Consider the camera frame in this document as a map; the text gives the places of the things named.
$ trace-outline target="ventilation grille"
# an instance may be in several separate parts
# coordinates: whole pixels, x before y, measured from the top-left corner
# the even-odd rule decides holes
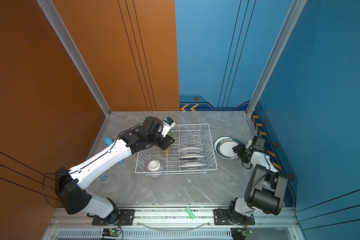
[[[205,230],[195,230],[191,232],[183,231],[153,231],[147,229],[125,229],[124,239],[160,239],[160,238],[176,238],[176,239],[214,239],[221,237],[231,237],[231,231],[229,228],[210,228]]]
[[[102,231],[102,228],[60,228],[57,238],[99,239]]]
[[[100,239],[102,228],[60,228],[57,239]],[[231,237],[230,228],[207,228],[191,232],[153,231],[145,228],[124,228],[124,240],[128,239],[221,239]]]

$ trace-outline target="aluminum frame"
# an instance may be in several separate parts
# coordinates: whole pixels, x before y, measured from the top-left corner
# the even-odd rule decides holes
[[[260,76],[259,82],[256,85],[256,88],[251,97],[250,103],[247,107],[247,116],[251,116],[254,108],[256,107],[257,102],[260,99],[261,94],[264,91],[264,88],[271,76],[274,67],[276,66],[277,61],[281,55],[281,52],[284,49],[285,44],[288,41],[289,36],[301,14],[302,9],[307,0],[294,0],[289,8],[287,17],[284,20],[283,26],[279,32],[279,35],[273,45],[271,54],[269,55],[268,61],[265,64],[264,70]]]
[[[247,119],[248,126],[250,127],[252,136],[257,136],[258,134],[256,132],[256,129],[254,128],[254,125],[253,125],[253,122],[252,122],[252,119],[251,119],[251,114],[247,115],[246,119]]]
[[[93,157],[95,154],[96,154],[96,149],[97,147],[99,146],[101,140],[102,140],[102,137],[103,137],[103,134],[108,126],[108,123],[109,123],[109,120],[110,120],[110,116],[106,116],[106,118],[104,119],[104,122],[103,124],[101,125],[101,128],[99,130],[99,133],[97,134],[96,136],[96,139],[91,147],[91,150],[89,151],[89,154],[87,156],[87,160],[90,159],[91,157]]]
[[[82,58],[79,50],[77,49],[71,35],[69,34],[67,28],[65,27],[58,11],[52,3],[52,0],[37,0],[41,9],[43,10],[45,16],[48,18],[48,21],[51,23],[53,29],[55,30],[60,41],[67,50],[69,56],[71,57],[73,63],[76,65],[76,68],[79,70],[84,81],[88,85],[91,93],[95,97],[97,103],[99,104],[101,110],[106,116],[109,116],[111,110],[101,93],[99,87],[96,84],[95,79],[93,78],[88,66],[86,65],[84,59]]]
[[[177,232],[181,228],[194,228],[202,224],[209,223],[198,228],[195,231],[217,231],[222,228],[230,229],[231,227],[244,227],[241,225],[222,225],[217,226],[213,224],[214,215],[213,209],[221,207],[227,209],[229,204],[133,204],[122,205],[120,209],[135,209],[135,218],[132,226],[123,226],[124,231],[147,231],[147,228],[141,225],[147,225],[155,228],[166,228]],[[193,212],[195,218],[191,219],[185,212],[185,207],[189,207]],[[291,239],[305,240],[302,234],[298,220],[290,207],[283,207],[280,214],[277,216],[267,215],[264,213],[255,213],[254,219],[256,224],[250,228],[287,228]],[[56,237],[60,230],[70,231],[72,229],[80,231],[97,230],[102,228],[109,228],[109,226],[92,226],[92,218],[87,217],[85,213],[78,213],[68,215],[64,209],[58,209],[54,214],[49,227],[44,234],[43,240],[51,240]]]

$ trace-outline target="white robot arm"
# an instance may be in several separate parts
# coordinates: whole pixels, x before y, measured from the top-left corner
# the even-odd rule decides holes
[[[111,166],[135,152],[158,146],[167,149],[175,140],[167,135],[175,125],[171,118],[163,121],[148,117],[141,126],[120,134],[116,141],[87,161],[55,173],[55,193],[68,214],[87,212],[103,218],[108,224],[117,222],[119,208],[109,198],[105,199],[86,190],[90,183]]]

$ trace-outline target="orange wall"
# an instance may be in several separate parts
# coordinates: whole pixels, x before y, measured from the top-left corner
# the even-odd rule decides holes
[[[37,1],[0,0],[0,151],[42,173],[69,168],[86,159],[104,118]],[[43,179],[2,154],[0,164]],[[41,192],[2,166],[0,177]],[[16,234],[6,239],[41,238],[55,209],[32,190],[0,179],[0,238],[8,224]]]
[[[53,0],[112,111],[178,110],[174,0]]]

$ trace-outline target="green connector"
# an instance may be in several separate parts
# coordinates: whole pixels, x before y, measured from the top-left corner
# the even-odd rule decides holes
[[[189,207],[185,208],[185,211],[187,212],[187,214],[191,217],[191,219],[195,218],[195,215],[192,213],[192,210],[189,209]]]

